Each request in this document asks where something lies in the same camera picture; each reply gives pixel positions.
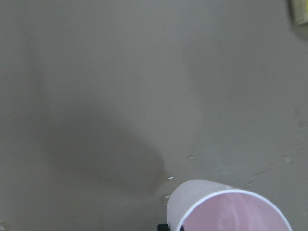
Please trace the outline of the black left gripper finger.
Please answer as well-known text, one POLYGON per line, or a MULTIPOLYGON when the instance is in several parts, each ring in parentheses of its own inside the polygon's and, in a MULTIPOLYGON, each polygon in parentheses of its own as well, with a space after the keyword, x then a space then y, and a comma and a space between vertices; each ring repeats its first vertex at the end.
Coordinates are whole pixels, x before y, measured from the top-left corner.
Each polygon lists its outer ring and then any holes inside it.
POLYGON ((169 231, 169 225, 168 224, 158 224, 157 231, 169 231))

